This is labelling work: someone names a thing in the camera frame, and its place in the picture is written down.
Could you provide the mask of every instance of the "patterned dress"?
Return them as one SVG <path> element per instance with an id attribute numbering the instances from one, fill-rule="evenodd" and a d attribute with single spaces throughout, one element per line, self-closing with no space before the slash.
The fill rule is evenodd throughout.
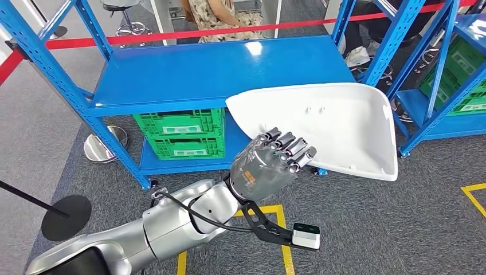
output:
<path id="1" fill-rule="evenodd" d="M 228 0 L 221 0 L 228 11 L 234 15 L 245 26 L 258 26 L 262 25 L 263 17 L 260 13 L 246 13 L 236 12 L 232 3 Z M 236 26 L 228 25 L 214 15 L 207 0 L 189 0 L 191 10 L 193 12 L 194 21 L 199 30 L 210 29 L 226 29 L 237 28 Z M 265 38 L 261 32 L 244 32 L 244 33 L 229 33 L 218 34 L 215 36 L 203 36 L 199 39 L 199 43 L 206 42 L 220 42 L 220 41 L 234 41 L 234 40 L 249 40 L 249 39 L 262 39 Z"/>

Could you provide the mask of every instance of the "blue metal shelf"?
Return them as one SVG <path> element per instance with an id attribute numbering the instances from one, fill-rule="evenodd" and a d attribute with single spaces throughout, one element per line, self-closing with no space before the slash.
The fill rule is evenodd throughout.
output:
<path id="1" fill-rule="evenodd" d="M 121 49 L 113 51 L 90 113 L 221 108 L 251 89 L 339 82 L 354 78 L 330 36 Z"/>
<path id="2" fill-rule="evenodd" d="M 381 6 L 389 5 L 385 0 Z M 376 58 L 362 77 L 371 86 L 403 40 L 425 0 L 404 1 L 393 11 L 392 24 Z M 25 22 L 10 0 L 0 1 L 0 21 L 56 92 L 140 183 L 150 188 L 147 175 L 229 168 L 248 138 L 229 118 L 225 159 L 159 161 L 144 146 L 141 164 L 109 132 L 104 116 L 225 107 L 229 96 L 257 88 L 316 83 L 355 82 L 338 46 L 354 0 L 343 0 L 331 36 L 293 37 L 259 41 L 157 46 L 113 50 L 88 0 L 65 0 L 39 32 Z M 75 8 L 106 60 L 95 94 L 79 88 L 45 47 L 71 8 Z"/>
<path id="3" fill-rule="evenodd" d="M 424 136 L 424 140 L 486 134 L 486 113 L 446 116 Z"/>
<path id="4" fill-rule="evenodd" d="M 397 92 L 397 99 L 403 105 L 410 118 L 421 127 L 418 121 L 424 120 L 429 99 L 419 90 Z M 486 133 L 486 113 L 476 115 L 445 116 L 422 139 L 445 139 L 458 136 L 481 135 Z"/>
<path id="5" fill-rule="evenodd" d="M 415 125 L 421 127 L 424 122 L 429 99 L 419 89 L 398 91 L 397 99 Z"/>
<path id="6" fill-rule="evenodd" d="M 140 158 L 140 171 L 144 175 L 160 175 L 229 169 L 234 157 L 245 148 L 250 139 L 241 131 L 230 113 L 226 113 L 225 123 L 226 156 L 223 159 L 159 160 L 145 140 Z"/>
<path id="7" fill-rule="evenodd" d="M 482 31 L 482 28 L 486 25 L 486 15 L 462 15 L 458 16 L 457 20 L 454 20 L 457 3 L 450 3 L 449 1 L 446 5 L 450 5 L 447 13 L 445 10 L 440 11 L 432 24 L 433 28 L 431 27 L 424 35 L 415 51 L 411 54 L 409 61 L 405 64 L 404 69 L 398 74 L 397 79 L 400 81 L 394 82 L 387 93 L 390 99 L 395 98 L 401 103 L 418 127 L 415 133 L 411 135 L 409 129 L 394 113 L 395 123 L 407 138 L 407 142 L 399 148 L 399 153 L 402 157 L 410 155 L 410 151 L 424 140 L 486 134 L 486 113 L 447 116 L 457 104 L 461 103 L 486 78 L 486 62 L 472 73 L 469 79 L 450 96 L 449 100 L 440 109 L 435 110 L 433 108 L 452 32 L 457 32 L 458 35 L 486 55 L 486 38 L 484 38 L 484 32 Z M 403 80 L 410 74 L 418 57 L 425 51 L 433 34 L 437 33 L 443 26 L 446 26 L 444 45 L 439 54 L 430 98 L 425 96 L 419 89 L 397 91 Z"/>
<path id="8" fill-rule="evenodd" d="M 454 32 L 486 56 L 486 14 L 458 15 Z"/>

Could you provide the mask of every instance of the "shelf board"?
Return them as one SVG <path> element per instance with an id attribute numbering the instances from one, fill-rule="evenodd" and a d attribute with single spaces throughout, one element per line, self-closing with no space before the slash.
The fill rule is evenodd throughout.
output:
<path id="1" fill-rule="evenodd" d="M 486 134 L 486 113 L 446 116 L 424 137 L 424 140 L 457 138 Z"/>
<path id="2" fill-rule="evenodd" d="M 486 55 L 485 22 L 486 14 L 466 14 L 458 15 L 456 17 L 456 24 L 454 25 L 454 32 L 484 55 Z"/>
<path id="3" fill-rule="evenodd" d="M 223 159 L 159 160 L 147 140 L 143 142 L 140 170 L 144 175 L 229 169 L 234 157 L 250 142 L 230 113 L 225 118 L 226 156 Z"/>
<path id="4" fill-rule="evenodd" d="M 219 108 L 251 89 L 339 82 L 355 80 L 330 36 L 118 49 L 89 112 Z"/>
<path id="5" fill-rule="evenodd" d="M 429 99 L 419 89 L 411 89 L 397 92 L 397 99 L 415 125 L 421 127 L 424 122 L 425 112 Z"/>
<path id="6" fill-rule="evenodd" d="M 421 127 L 429 99 L 419 89 L 399 91 L 397 99 L 417 126 Z M 486 134 L 486 113 L 446 116 L 424 137 L 424 140 L 456 138 Z"/>

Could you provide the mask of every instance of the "orange label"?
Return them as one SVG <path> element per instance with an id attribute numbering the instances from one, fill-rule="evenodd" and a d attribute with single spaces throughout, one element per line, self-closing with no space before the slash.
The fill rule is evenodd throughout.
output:
<path id="1" fill-rule="evenodd" d="M 253 177 L 252 173 L 250 173 L 250 171 L 245 171 L 244 175 L 251 184 L 255 183 L 255 178 Z"/>

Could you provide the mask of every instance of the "white sneaker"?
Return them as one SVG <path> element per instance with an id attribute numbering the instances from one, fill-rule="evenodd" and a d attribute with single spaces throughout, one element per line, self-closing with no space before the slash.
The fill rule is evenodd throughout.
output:
<path id="1" fill-rule="evenodd" d="M 366 51 L 365 47 L 358 47 L 348 53 L 346 58 L 344 59 L 346 62 L 346 65 L 348 65 L 349 68 L 355 67 L 358 65 L 362 65 L 366 62 L 370 62 L 370 56 L 368 55 L 368 52 Z"/>

